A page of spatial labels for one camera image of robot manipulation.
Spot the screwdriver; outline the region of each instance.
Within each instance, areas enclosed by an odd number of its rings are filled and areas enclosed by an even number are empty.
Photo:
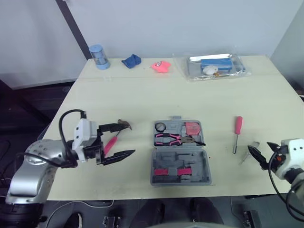
[[[121,130],[112,138],[110,139],[110,141],[107,143],[107,145],[104,147],[104,155],[106,156],[107,153],[109,153],[110,149],[115,145],[117,139],[118,139],[118,135],[121,132]]]
[[[242,123],[243,123],[243,117],[242,116],[238,116],[237,119],[236,119],[236,128],[235,128],[235,131],[234,131],[234,133],[237,135],[237,140],[236,140],[236,144],[233,147],[233,154],[237,153],[238,135],[241,134]]]

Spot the table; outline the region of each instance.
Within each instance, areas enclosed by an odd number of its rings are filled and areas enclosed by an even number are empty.
[[[239,79],[186,81],[173,59],[143,59],[127,69],[120,59],[101,71],[88,60],[44,138],[59,139],[58,120],[63,112],[80,108],[98,124],[125,119],[133,130],[120,133],[110,153],[135,149],[125,160],[109,166],[95,159],[75,169],[58,169],[49,200],[123,200],[202,196],[271,194],[274,189],[266,171],[251,157],[242,165],[247,145],[259,141],[259,150],[269,159],[266,142],[304,137],[304,106],[285,78],[266,56],[242,57],[251,75]],[[160,75],[149,65],[166,60],[170,73]],[[203,127],[205,150],[209,156],[211,186],[153,187],[150,185],[153,122],[180,115],[199,120]],[[235,116],[244,117],[238,151],[235,142]],[[72,139],[79,114],[64,120],[67,140]],[[104,143],[114,135],[106,133]],[[290,184],[275,182],[287,192]]]

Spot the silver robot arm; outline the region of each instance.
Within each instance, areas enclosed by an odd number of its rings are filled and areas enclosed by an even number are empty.
[[[26,153],[43,157],[61,166],[65,147],[61,140],[39,140]],[[47,201],[58,167],[32,156],[24,156],[21,167],[13,176],[6,197],[8,204],[44,203]]]
[[[37,227],[43,220],[43,204],[48,199],[58,168],[73,168],[77,166],[77,160],[86,162],[92,158],[96,158],[97,165],[108,165],[131,155],[135,150],[117,152],[106,158],[101,141],[103,132],[117,132],[128,127],[121,123],[97,127],[95,122],[81,118],[73,141],[46,139],[31,144],[21,154],[23,164],[11,180],[6,204],[0,208],[1,227]]]

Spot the metal bracket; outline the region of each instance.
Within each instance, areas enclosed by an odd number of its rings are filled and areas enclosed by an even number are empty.
[[[106,228],[119,228],[121,217],[105,216],[103,225]]]
[[[256,210],[244,211],[245,224],[249,228],[262,228],[260,217]]]

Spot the tool case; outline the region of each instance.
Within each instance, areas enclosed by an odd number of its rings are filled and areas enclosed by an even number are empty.
[[[197,135],[186,134],[186,122],[195,122],[200,131]],[[157,124],[164,124],[165,130],[158,132]],[[162,134],[176,134],[181,137],[192,137],[195,142],[176,145],[176,139],[162,137]],[[171,120],[155,122],[153,134],[154,147],[152,152],[151,185],[192,185],[203,186],[211,184],[211,174],[206,151],[202,148],[204,137],[202,127],[197,120],[182,120],[173,116]]]

